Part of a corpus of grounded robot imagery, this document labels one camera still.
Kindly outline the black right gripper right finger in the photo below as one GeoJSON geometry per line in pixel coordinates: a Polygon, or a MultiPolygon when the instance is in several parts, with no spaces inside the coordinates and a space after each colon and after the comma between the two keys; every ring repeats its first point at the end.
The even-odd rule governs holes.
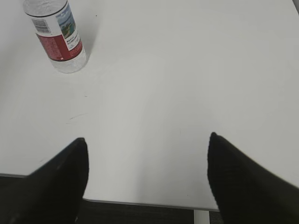
{"type": "Polygon", "coordinates": [[[297,224],[299,189],[211,133],[207,178],[226,224],[297,224]]]}

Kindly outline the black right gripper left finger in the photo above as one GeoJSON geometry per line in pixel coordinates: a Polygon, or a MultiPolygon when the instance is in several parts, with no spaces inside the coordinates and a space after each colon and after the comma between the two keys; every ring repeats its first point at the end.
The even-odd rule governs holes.
{"type": "Polygon", "coordinates": [[[89,157],[77,138],[30,175],[0,191],[2,224],[73,224],[88,183],[89,157]]]}

